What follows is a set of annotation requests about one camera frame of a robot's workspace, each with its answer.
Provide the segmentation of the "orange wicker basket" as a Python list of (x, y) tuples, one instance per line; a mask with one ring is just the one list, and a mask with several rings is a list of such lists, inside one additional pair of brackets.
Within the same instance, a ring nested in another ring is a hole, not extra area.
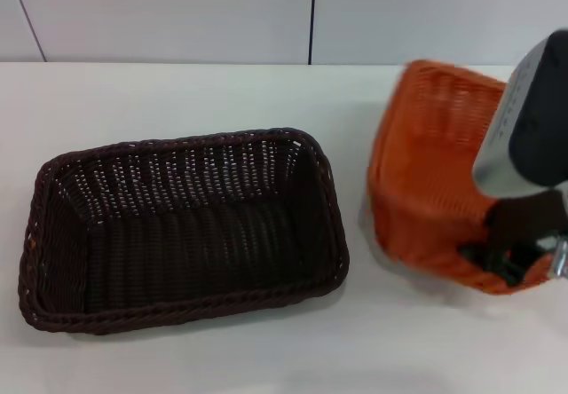
[(386, 108), (367, 173), (375, 236), (394, 263), (489, 295), (511, 295), (547, 281), (542, 258), (510, 288), (457, 250), (487, 237), (494, 204), (471, 170), (506, 84), (430, 60), (408, 65)]

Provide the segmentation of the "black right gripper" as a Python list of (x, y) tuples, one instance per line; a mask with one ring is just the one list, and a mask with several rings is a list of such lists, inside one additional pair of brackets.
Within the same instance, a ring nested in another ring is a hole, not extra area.
[(498, 200), (486, 214), (485, 226), (488, 230), (486, 245), (462, 244), (458, 247), (459, 254), (482, 271), (493, 271), (508, 287), (517, 287), (540, 260), (540, 250), (512, 247), (568, 231), (564, 196), (557, 190), (548, 190)]

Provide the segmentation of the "dark brown wicker basket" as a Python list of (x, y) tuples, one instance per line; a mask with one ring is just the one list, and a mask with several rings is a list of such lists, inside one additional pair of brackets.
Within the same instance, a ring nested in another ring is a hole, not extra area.
[(291, 128), (122, 142), (38, 171), (19, 307), (110, 335), (324, 296), (350, 256), (329, 160)]

